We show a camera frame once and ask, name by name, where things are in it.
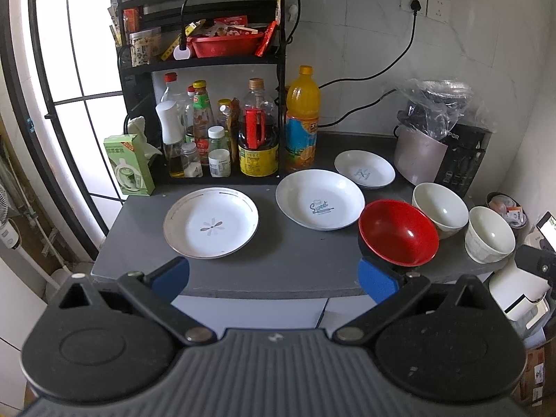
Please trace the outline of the red and black bowl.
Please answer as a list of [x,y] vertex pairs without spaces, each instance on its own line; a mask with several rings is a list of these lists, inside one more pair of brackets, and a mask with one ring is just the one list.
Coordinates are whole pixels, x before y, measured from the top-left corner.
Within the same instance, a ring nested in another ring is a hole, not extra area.
[[433,222],[416,207],[394,199],[369,203],[358,219],[358,244],[364,256],[397,267],[421,267],[433,260],[440,240]]

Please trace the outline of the white patterned ceramic bowl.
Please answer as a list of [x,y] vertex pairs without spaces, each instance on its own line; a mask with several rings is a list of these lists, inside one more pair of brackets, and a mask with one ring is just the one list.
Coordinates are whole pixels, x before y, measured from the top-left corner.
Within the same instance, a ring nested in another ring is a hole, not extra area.
[[493,264],[515,250],[515,236],[501,215],[490,208],[475,206],[468,214],[465,249],[474,262]]

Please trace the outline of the white plate with flower motif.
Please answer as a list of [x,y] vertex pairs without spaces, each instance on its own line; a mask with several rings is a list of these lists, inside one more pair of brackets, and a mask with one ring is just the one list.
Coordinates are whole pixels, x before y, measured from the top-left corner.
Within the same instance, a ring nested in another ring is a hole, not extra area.
[[254,237],[259,212],[246,194],[207,187],[180,198],[168,211],[163,235],[187,258],[212,260],[239,251]]

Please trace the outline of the white plate with Sweet print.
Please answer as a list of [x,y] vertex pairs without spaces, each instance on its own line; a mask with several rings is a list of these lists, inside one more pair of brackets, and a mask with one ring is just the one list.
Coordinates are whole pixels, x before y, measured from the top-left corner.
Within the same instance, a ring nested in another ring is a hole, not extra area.
[[335,231],[354,223],[366,200],[359,186],[329,170],[300,170],[287,175],[276,187],[280,210],[300,226]]

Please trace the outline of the small white Bakery plate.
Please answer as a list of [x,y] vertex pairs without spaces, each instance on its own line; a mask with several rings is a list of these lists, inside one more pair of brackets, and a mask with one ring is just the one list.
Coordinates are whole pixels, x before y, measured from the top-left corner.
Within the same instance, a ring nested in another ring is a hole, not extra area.
[[367,151],[342,152],[335,157],[334,165],[338,173],[368,189],[389,186],[396,178],[396,171],[387,160]]

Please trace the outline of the black metal kitchen shelf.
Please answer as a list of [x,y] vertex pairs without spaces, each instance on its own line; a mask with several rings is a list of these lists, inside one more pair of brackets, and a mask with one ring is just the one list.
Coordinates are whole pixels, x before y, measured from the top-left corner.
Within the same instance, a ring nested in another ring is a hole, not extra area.
[[289,41],[284,25],[270,38],[270,47],[261,57],[255,54],[239,56],[208,57],[194,59],[168,59],[157,57],[152,64],[134,66],[131,60],[131,35],[124,26],[123,12],[126,9],[139,11],[139,26],[154,28],[159,26],[166,35],[173,34],[178,44],[183,46],[182,31],[187,23],[202,18],[212,21],[218,17],[246,15],[257,24],[269,24],[270,16],[279,12],[286,16],[285,0],[115,0],[116,12],[120,24],[123,45],[117,51],[118,70],[123,88],[123,98],[129,122],[138,116],[146,120],[148,141],[159,147],[162,143],[162,129],[155,114],[154,73],[192,70],[198,78],[209,67],[224,67],[230,72],[245,72],[249,66],[273,65],[276,68],[274,102],[278,108],[278,129],[284,125],[283,110],[286,108],[286,48]]

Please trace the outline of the white appliance beside counter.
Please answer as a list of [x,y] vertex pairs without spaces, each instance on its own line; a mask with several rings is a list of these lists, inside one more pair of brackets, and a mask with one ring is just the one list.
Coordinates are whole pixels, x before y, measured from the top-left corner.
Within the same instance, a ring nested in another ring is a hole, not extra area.
[[[522,245],[555,253],[537,229],[526,236]],[[488,288],[515,330],[525,334],[549,313],[548,296],[554,287],[550,287],[546,280],[517,268],[514,253],[506,266],[489,279]]]

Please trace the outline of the brown pot with packets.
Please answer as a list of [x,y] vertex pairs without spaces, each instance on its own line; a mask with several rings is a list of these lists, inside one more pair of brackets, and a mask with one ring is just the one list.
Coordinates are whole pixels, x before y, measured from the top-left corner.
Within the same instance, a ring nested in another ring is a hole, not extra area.
[[486,196],[486,206],[497,212],[510,226],[515,237],[527,227],[529,219],[524,207],[511,196],[495,191]]

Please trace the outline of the glass salt jar grey lid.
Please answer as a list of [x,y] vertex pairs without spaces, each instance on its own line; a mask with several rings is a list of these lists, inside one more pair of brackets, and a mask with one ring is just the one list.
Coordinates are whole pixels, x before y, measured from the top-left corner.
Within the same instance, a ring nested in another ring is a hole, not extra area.
[[188,142],[182,145],[181,161],[184,176],[186,178],[196,178],[203,176],[200,154],[194,142]]

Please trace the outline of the silver black rice cooker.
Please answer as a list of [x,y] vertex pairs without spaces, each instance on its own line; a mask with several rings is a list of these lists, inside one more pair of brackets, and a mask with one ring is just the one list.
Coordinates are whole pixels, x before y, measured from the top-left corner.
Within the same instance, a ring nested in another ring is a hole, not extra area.
[[399,174],[417,186],[438,183],[458,196],[466,196],[482,160],[492,133],[482,127],[458,122],[446,137],[436,140],[413,128],[398,112],[394,129],[397,139],[394,166]]

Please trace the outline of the green cardboard box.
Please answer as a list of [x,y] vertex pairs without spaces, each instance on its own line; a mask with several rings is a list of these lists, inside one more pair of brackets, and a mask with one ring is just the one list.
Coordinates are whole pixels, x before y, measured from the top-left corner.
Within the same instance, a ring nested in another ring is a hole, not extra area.
[[111,136],[104,140],[104,147],[123,195],[150,196],[155,184],[139,136]]

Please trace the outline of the small white pill jar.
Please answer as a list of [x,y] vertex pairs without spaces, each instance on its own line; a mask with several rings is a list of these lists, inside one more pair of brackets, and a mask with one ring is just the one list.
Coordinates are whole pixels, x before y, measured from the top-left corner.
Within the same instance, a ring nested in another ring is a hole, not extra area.
[[227,149],[216,149],[208,154],[209,171],[214,178],[231,175],[231,157]]

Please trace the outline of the clear jar white cap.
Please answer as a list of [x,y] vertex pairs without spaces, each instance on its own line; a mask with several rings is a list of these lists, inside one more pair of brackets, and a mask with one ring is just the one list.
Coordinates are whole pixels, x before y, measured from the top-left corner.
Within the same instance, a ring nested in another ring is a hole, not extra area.
[[209,152],[213,152],[219,149],[229,150],[228,138],[225,129],[220,125],[214,125],[208,128],[208,139],[209,139]]

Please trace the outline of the white-capped oil dispenser bottle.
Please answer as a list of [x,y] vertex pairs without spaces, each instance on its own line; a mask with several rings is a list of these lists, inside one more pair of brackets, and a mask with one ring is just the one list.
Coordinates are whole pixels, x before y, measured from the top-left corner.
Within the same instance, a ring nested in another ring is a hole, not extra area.
[[184,144],[184,128],[179,121],[177,102],[168,100],[155,107],[162,130],[163,150],[172,178],[184,178],[181,148]]

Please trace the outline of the green label sauce bottle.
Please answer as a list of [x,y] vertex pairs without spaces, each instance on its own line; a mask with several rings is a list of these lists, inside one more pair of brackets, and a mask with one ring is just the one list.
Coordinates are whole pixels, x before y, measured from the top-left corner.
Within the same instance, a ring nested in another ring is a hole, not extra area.
[[201,164],[208,166],[209,136],[208,129],[215,124],[211,102],[204,80],[193,83],[193,134]]

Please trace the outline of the yellow-capped spice bottle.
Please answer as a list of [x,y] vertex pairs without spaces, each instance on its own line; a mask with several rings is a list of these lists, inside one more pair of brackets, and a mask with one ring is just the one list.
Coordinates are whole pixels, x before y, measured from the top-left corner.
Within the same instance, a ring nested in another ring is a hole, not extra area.
[[231,135],[232,124],[232,104],[230,99],[218,100],[218,124],[224,128],[224,133],[227,138]]

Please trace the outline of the soy sauce bottle yellow label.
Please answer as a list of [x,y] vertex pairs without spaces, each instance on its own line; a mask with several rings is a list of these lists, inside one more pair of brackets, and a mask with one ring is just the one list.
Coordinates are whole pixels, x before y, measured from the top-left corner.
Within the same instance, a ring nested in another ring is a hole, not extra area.
[[240,171],[249,177],[277,174],[279,131],[276,107],[266,96],[264,80],[251,78],[239,119],[238,152]]

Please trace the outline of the clear plastic bag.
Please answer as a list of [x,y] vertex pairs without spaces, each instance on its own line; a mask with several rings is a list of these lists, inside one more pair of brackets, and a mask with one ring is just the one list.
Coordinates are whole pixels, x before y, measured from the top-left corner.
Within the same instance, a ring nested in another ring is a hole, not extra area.
[[474,89],[457,80],[401,81],[394,90],[405,99],[397,115],[399,125],[440,141],[455,136],[459,124],[478,126],[495,133],[497,123]]

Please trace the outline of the red-capped clear bottle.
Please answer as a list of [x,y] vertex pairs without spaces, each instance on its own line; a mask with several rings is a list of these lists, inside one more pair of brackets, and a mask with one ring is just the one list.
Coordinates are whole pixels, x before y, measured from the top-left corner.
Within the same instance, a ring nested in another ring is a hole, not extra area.
[[180,88],[177,73],[171,72],[164,75],[165,90],[162,94],[160,102],[178,102],[180,100]]

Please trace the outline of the orange juice bottle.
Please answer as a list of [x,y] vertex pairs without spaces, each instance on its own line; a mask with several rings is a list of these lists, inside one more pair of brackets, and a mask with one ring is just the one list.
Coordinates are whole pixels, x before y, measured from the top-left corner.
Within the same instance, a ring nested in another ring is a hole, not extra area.
[[289,171],[312,167],[316,156],[320,90],[313,68],[301,65],[299,76],[286,96],[286,167]]

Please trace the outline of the red plastic basket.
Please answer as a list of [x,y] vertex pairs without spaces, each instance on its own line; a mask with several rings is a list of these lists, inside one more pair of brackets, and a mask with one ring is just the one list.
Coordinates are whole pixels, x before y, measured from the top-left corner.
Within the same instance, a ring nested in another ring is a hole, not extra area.
[[188,40],[188,45],[194,50],[196,57],[199,58],[252,57],[263,38],[263,33],[223,37],[192,37]]

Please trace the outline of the white wall power socket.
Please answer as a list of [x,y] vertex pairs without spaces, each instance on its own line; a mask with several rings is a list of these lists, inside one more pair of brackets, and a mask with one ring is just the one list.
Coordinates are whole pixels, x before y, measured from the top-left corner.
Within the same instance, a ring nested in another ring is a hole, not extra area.
[[450,0],[401,0],[400,9],[411,12],[412,4],[415,1],[420,4],[420,9],[417,11],[418,16],[427,17],[443,24],[450,21]]

